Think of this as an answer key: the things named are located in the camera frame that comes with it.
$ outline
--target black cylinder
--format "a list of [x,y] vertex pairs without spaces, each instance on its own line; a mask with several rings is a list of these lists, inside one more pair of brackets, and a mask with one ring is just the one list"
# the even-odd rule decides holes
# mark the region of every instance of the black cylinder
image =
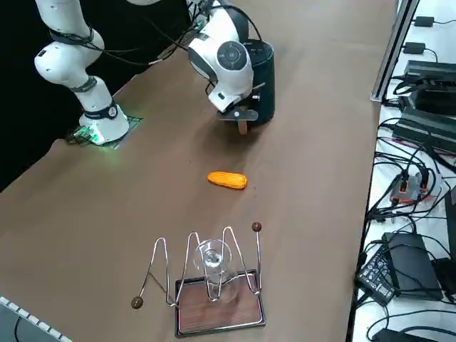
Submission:
[[254,93],[259,93],[259,101],[252,101],[249,109],[258,112],[256,121],[249,121],[249,125],[262,125],[274,117],[276,110],[276,84],[274,75],[274,48],[257,39],[249,39],[245,43],[252,60],[254,71],[254,88],[261,86]]

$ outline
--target metal frame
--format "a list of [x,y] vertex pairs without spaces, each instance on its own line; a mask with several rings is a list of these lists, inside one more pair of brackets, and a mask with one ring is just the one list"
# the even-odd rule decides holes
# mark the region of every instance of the metal frame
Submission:
[[404,44],[408,29],[412,23],[416,8],[420,0],[402,0],[398,9],[398,15],[393,26],[385,55],[378,71],[377,79],[370,95],[370,100],[381,102],[388,88],[400,50]]

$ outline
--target white desk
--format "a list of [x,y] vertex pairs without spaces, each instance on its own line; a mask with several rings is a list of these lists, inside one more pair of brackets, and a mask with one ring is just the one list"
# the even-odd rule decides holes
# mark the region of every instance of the white desk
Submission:
[[[415,16],[434,16],[436,21],[449,21],[456,19],[456,1],[448,0],[421,0],[420,5],[416,11]],[[451,24],[439,25],[434,24],[432,28],[420,28],[411,26],[405,42],[413,41],[417,43],[425,43],[427,48],[434,50],[438,57],[439,62],[443,63],[456,63],[456,22]],[[403,75],[405,66],[409,60],[416,61],[434,61],[434,55],[426,51],[423,56],[419,55],[406,55],[400,54],[398,62],[395,67],[394,76]],[[394,98],[393,89],[398,81],[391,81],[388,87],[387,98]],[[394,108],[381,108],[380,111],[380,122],[388,118],[399,118],[400,111]],[[379,136],[390,137],[391,133],[386,130],[380,130]],[[413,153],[415,148],[405,147],[398,145],[404,150]],[[391,147],[384,142],[378,141],[377,151],[393,153],[396,155],[403,155],[407,157],[405,153]],[[419,152],[417,156],[423,160],[428,167],[435,168],[433,161],[423,152]],[[455,163],[455,160],[448,159],[451,163]],[[442,175],[444,177],[455,176],[448,169],[439,165]],[[392,165],[379,165],[374,167],[372,186],[370,190],[369,205],[372,207],[374,203],[380,198],[385,192],[386,187],[390,184],[391,180],[397,175],[398,169]],[[448,179],[448,183],[453,187],[456,185],[456,179]],[[445,184],[442,186],[443,196],[448,191]],[[417,209],[426,210],[432,205],[432,199],[427,202],[418,205]],[[379,207],[387,206],[388,200],[382,203]],[[436,207],[429,215],[429,217],[444,217],[445,216],[445,203],[442,201],[438,207]],[[365,245],[374,239],[380,239],[383,233],[393,232],[400,229],[404,225],[410,223],[406,218],[398,217],[393,223],[391,219],[388,219],[385,223],[371,222],[369,233],[366,237]],[[438,239],[446,248],[448,248],[448,236],[446,220],[443,219],[421,219],[417,221],[418,234],[425,234]],[[423,238],[426,249],[433,253],[437,258],[448,257],[445,251],[431,239]],[[369,260],[375,253],[378,247],[371,249],[368,252]],[[361,297],[363,292],[360,290],[358,298]],[[388,304],[388,310],[390,315],[403,314],[410,311],[417,311],[423,309],[439,309],[439,310],[451,310],[456,312],[456,306],[447,305],[440,302],[434,301],[418,301],[411,299],[394,298]],[[353,341],[364,342],[366,338],[366,331],[378,319],[385,317],[385,310],[382,306],[377,303],[366,304],[360,307],[356,312],[354,330],[353,330]],[[377,324],[370,333],[370,337],[385,326],[385,322]],[[434,326],[438,328],[446,328],[452,331],[456,331],[456,316],[445,314],[445,313],[419,313],[410,316],[392,318],[390,320],[388,328],[399,331],[409,326]],[[442,342],[455,342],[455,338],[452,336],[436,333],[433,331],[412,331],[410,334],[422,336],[425,338],[431,338],[436,341]]]

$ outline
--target brown knob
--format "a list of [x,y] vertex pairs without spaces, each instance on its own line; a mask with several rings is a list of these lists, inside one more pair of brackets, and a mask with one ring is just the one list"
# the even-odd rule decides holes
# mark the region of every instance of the brown knob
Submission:
[[254,222],[252,224],[252,230],[256,233],[258,233],[261,230],[261,223],[259,222]]
[[141,309],[143,304],[144,304],[144,299],[142,299],[139,296],[133,298],[133,300],[131,301],[131,307],[134,308],[135,310]]

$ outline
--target black background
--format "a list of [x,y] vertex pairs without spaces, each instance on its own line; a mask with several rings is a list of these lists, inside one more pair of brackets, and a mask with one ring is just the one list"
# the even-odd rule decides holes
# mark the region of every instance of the black background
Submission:
[[[122,54],[137,62],[153,61],[170,45],[144,17],[173,38],[190,22],[185,0],[162,0],[150,6],[135,6],[126,0],[81,0],[81,6],[86,22],[101,34],[107,49],[144,47]],[[77,126],[81,115],[81,105],[72,92],[45,81],[35,70],[35,55],[51,40],[34,1],[14,1],[8,10],[10,15],[4,12],[2,23],[0,191],[43,157],[56,139]],[[102,55],[88,73],[101,77],[114,94],[145,69]]]

